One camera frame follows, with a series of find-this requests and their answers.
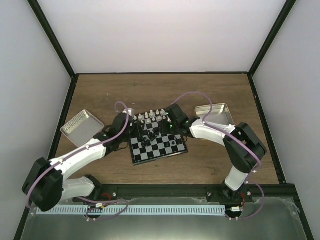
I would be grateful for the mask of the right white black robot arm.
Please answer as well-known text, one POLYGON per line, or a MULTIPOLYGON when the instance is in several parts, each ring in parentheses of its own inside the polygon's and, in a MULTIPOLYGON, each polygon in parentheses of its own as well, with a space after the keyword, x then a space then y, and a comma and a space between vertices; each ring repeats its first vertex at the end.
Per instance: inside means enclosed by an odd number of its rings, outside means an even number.
POLYGON ((165 119, 159 131, 168 135, 180 135, 203 139, 226 148, 232 168, 221 185, 223 198, 229 202, 240 196, 240 189, 248 177, 261 167, 267 148, 247 123, 238 125, 217 124, 204 116, 188 117, 176 103, 162 110, 165 119))

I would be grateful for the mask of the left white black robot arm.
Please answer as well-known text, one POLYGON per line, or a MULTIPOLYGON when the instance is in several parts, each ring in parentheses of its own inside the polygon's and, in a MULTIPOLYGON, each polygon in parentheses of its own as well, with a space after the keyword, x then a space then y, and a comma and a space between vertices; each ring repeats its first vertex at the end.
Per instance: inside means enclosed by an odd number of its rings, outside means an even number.
POLYGON ((102 184, 87 174, 77 179, 70 177, 89 165, 116 152, 128 142, 138 127, 138 118, 128 111, 119 113, 113 123, 98 132, 86 144, 61 157, 46 160, 39 158, 33 164, 23 186, 27 207, 35 204, 43 212, 60 201, 82 198, 97 202, 102 196, 102 184))

